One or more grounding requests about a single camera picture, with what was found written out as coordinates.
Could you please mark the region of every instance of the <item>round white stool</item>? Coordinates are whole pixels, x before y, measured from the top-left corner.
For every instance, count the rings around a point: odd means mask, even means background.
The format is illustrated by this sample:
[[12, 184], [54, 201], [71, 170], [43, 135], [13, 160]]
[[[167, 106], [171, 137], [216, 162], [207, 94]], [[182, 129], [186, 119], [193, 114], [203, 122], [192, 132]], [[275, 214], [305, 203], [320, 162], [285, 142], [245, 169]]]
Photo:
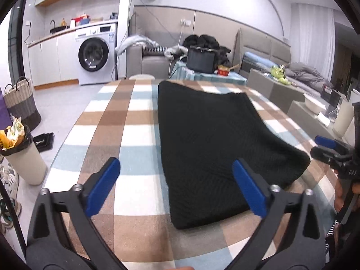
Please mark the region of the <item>round white stool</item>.
[[149, 74], [136, 74], [129, 78], [129, 80], [154, 80], [155, 77]]

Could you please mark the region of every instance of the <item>sink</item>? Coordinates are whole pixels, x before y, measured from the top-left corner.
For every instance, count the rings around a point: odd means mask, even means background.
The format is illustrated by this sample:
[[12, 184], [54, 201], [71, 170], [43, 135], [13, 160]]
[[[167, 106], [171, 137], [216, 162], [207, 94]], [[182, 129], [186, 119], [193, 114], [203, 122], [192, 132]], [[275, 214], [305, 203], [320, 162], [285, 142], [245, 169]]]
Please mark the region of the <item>sink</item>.
[[59, 31], [62, 31], [62, 30], [68, 29], [68, 28], [70, 28], [69, 25], [67, 25], [67, 26], [58, 26], [58, 27], [55, 27], [55, 28], [51, 29], [50, 33], [54, 34], [56, 32], [59, 32]]

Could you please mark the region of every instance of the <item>purple bag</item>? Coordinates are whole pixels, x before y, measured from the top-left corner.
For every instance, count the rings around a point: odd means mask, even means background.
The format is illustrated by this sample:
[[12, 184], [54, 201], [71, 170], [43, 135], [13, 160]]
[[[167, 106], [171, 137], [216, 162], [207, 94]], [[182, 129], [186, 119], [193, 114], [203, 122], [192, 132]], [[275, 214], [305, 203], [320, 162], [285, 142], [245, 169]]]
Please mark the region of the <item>purple bag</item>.
[[2, 97], [2, 92], [0, 89], [0, 130], [5, 130], [8, 126], [11, 126], [13, 123], [10, 119], [8, 109], [6, 108], [4, 98]]

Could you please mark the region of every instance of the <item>curtain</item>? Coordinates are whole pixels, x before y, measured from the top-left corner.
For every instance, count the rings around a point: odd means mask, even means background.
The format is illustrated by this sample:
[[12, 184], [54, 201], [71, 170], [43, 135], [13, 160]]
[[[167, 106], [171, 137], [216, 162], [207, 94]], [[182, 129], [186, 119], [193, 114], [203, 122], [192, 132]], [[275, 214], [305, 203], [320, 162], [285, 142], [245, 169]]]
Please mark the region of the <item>curtain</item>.
[[352, 51], [342, 44], [337, 43], [335, 46], [335, 59], [331, 83], [336, 84], [337, 79], [341, 79], [343, 86], [346, 85], [351, 68]]
[[333, 10], [315, 5], [293, 4], [291, 12], [291, 61], [316, 68], [330, 81], [335, 55]]

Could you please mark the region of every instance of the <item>checkered tablecloth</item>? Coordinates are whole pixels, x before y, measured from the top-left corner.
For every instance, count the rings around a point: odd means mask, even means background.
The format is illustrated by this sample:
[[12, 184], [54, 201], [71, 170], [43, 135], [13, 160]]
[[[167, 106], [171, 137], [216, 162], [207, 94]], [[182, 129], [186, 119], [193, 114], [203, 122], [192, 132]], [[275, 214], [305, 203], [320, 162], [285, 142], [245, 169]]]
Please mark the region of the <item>checkered tablecloth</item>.
[[[226, 83], [178, 81], [212, 93], [245, 92], [268, 128], [284, 141], [309, 152], [315, 143], [278, 107], [257, 91]], [[159, 81], [121, 81], [104, 86], [80, 116], [53, 162], [44, 187], [51, 192], [84, 183], [109, 157], [118, 157], [121, 174], [101, 212], [92, 217], [110, 249], [129, 270], [193, 266], [223, 270], [239, 253], [260, 218], [244, 212], [195, 229], [177, 230], [170, 221], [168, 188], [160, 155], [157, 117]], [[290, 187], [314, 190], [325, 231], [334, 222], [336, 176], [315, 160]], [[78, 253], [86, 255], [64, 214]], [[274, 254], [288, 219], [284, 217], [268, 250]]]
[[176, 62], [170, 76], [171, 76], [170, 77], [171, 80], [210, 81], [210, 82], [232, 83], [236, 85], [246, 85], [247, 83], [247, 79], [239, 75], [238, 73], [229, 72], [228, 76], [199, 73], [188, 69], [186, 67], [186, 64], [181, 61]]

